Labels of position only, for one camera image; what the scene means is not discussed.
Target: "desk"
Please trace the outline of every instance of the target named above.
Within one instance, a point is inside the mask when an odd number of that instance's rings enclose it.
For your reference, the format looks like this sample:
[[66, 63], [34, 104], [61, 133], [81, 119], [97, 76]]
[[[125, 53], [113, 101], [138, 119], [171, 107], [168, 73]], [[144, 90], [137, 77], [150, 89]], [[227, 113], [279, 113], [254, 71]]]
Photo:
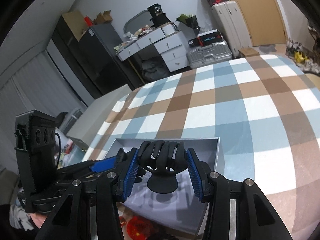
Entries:
[[124, 61], [150, 45], [156, 47], [170, 72], [189, 66], [186, 57], [189, 48], [188, 41], [182, 31], [173, 31], [172, 23], [162, 25], [139, 38], [122, 49], [117, 56]]

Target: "black hand-shaped phone holder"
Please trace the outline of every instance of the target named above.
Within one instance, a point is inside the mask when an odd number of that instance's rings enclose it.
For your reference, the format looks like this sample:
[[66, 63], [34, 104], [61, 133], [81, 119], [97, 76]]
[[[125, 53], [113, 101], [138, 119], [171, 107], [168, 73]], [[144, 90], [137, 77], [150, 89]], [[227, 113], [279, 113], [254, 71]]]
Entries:
[[151, 172], [147, 186], [156, 193], [174, 192], [178, 188], [176, 175], [188, 168], [183, 142], [145, 141], [141, 144], [138, 158], [141, 167]]

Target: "black camera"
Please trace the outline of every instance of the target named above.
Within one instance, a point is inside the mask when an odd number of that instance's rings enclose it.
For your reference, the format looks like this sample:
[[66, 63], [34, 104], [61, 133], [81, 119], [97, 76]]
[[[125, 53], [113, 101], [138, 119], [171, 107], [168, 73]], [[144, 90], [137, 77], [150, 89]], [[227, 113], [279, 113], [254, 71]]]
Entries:
[[31, 197], [55, 179], [55, 118], [32, 110], [16, 117], [16, 154], [24, 192], [20, 201], [27, 213], [34, 213]]

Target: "white suitcase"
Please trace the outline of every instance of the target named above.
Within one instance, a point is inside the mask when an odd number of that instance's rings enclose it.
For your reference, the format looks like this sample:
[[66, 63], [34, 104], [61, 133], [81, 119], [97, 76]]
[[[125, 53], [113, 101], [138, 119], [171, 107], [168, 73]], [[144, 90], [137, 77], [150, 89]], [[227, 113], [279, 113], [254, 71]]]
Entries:
[[236, 28], [240, 39], [241, 48], [252, 48], [250, 34], [242, 16], [241, 10], [235, 1], [224, 2], [230, 13], [231, 21]]
[[252, 47], [244, 18], [235, 1], [215, 4], [212, 12], [220, 30], [226, 36], [233, 57], [239, 57], [240, 49]]
[[228, 42], [233, 57], [239, 57], [239, 48], [241, 47], [241, 44], [226, 6], [223, 3], [215, 4], [212, 6], [212, 12], [217, 20], [220, 31], [225, 35], [224, 38]]

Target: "wooden door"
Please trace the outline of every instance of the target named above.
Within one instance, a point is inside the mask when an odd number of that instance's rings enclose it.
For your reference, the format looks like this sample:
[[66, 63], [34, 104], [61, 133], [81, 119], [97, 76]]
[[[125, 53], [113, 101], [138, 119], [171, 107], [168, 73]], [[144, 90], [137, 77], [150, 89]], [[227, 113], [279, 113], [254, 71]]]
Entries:
[[253, 46], [286, 43], [284, 22], [276, 0], [233, 0], [244, 16]]

